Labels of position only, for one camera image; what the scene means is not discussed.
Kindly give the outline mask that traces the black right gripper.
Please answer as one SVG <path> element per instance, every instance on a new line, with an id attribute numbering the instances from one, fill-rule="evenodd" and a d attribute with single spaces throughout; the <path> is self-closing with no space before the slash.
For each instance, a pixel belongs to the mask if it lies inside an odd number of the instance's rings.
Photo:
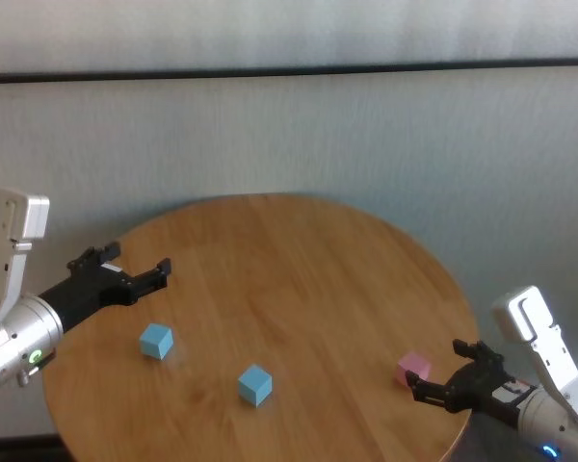
<path id="1" fill-rule="evenodd" d="M 483 341 L 468 344 L 454 339 L 452 347 L 457 356 L 473 362 L 456 371 L 445 385 L 406 371 L 413 400 L 450 413 L 471 410 L 507 426 L 518 426 L 521 404 L 535 391 L 535 386 L 506 372 L 503 356 Z"/>

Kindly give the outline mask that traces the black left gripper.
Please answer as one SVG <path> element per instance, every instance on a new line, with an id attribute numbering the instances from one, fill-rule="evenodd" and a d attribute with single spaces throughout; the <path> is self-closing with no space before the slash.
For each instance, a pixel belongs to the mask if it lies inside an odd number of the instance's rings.
<path id="1" fill-rule="evenodd" d="M 136 276 L 109 269 L 107 262 L 120 255 L 118 242 L 90 247 L 84 255 L 68 263 L 69 276 L 45 290 L 39 298 L 57 315 L 62 332 L 67 333 L 100 309 L 128 305 L 165 289 L 171 274 L 171 259 L 165 258 L 153 269 Z"/>

